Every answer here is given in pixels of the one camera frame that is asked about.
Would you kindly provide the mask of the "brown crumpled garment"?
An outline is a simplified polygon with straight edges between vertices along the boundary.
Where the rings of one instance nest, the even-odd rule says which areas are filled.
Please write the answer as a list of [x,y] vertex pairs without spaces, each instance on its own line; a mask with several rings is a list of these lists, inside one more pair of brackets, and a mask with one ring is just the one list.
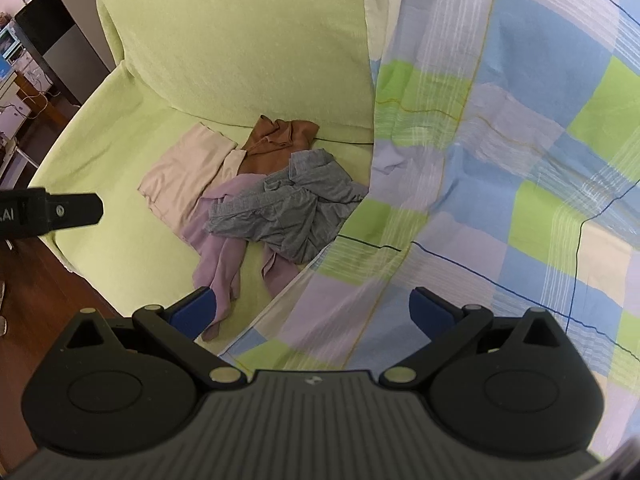
[[273,174],[286,168],[291,154],[311,148],[318,131],[314,122],[260,116],[243,145],[239,174]]

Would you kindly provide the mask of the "grey cotton pants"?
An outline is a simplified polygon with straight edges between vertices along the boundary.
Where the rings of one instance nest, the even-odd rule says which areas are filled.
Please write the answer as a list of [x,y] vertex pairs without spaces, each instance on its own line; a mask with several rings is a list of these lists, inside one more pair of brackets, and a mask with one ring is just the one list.
[[325,150],[292,154],[288,166],[209,207],[206,230],[263,242],[295,264],[329,245],[368,188]]

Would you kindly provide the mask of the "green covered sofa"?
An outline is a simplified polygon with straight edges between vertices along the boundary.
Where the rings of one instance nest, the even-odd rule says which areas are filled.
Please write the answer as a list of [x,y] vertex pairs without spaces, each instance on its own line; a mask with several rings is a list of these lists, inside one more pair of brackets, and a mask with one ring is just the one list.
[[358,182],[373,146],[363,0],[96,0],[115,69],[78,110],[32,184],[94,193],[96,226],[44,242],[119,314],[192,290],[198,254],[138,187],[192,126],[243,143],[260,116],[306,119]]

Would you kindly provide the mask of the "black cabinet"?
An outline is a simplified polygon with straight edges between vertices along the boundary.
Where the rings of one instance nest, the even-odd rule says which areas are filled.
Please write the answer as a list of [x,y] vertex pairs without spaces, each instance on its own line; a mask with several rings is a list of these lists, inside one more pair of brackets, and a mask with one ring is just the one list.
[[84,104],[110,72],[62,0],[32,0],[14,23],[18,39],[72,104]]

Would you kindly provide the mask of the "beige folded garment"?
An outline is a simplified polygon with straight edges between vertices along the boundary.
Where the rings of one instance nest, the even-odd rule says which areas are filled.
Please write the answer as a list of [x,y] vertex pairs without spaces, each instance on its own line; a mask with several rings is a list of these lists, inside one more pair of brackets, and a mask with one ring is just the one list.
[[199,122],[160,156],[138,191],[152,214],[179,234],[206,188],[233,179],[245,155],[234,141]]

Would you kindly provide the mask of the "lilac crumpled garment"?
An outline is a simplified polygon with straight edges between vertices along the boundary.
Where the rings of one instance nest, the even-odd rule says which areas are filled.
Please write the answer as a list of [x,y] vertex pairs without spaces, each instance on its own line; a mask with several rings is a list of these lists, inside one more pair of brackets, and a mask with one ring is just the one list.
[[202,333],[204,341],[218,336],[220,324],[230,314],[231,303],[240,294],[240,271],[247,241],[213,235],[206,231],[211,204],[224,203],[265,179],[263,174],[239,174],[220,185],[210,184],[195,204],[190,219],[179,231],[179,237],[200,256],[192,275],[195,288],[207,286],[216,297],[216,314]]

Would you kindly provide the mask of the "plaid patchwork bedsheet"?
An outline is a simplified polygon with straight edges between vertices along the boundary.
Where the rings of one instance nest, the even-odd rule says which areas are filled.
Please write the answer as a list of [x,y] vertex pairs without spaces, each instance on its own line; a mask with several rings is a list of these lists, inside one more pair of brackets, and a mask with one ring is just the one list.
[[364,0],[368,196],[224,356],[370,370],[415,352],[410,292],[552,314],[639,432],[639,0]]

